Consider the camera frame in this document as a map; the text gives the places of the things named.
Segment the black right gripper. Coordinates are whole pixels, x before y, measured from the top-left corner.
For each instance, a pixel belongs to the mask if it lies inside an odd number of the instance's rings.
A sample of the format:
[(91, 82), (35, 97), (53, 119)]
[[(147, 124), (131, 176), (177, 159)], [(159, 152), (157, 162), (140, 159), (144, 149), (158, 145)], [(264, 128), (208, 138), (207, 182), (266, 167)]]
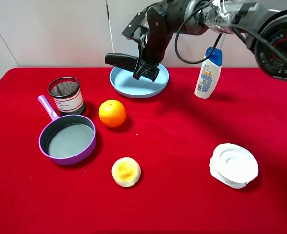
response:
[(153, 4), (144, 9), (149, 28), (133, 72), (136, 80), (148, 74), (148, 79), (155, 82), (159, 74), (158, 64), (162, 62), (173, 35), (168, 23), (172, 7), (172, 4)]

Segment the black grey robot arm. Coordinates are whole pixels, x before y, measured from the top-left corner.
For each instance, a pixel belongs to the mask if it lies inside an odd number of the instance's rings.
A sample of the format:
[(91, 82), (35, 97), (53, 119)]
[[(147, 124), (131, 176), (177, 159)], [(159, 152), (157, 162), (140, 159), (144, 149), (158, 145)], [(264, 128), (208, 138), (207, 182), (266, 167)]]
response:
[(171, 39), (207, 30), (235, 34), (269, 76), (287, 81), (287, 0), (163, 0), (145, 8), (133, 77), (155, 80)]

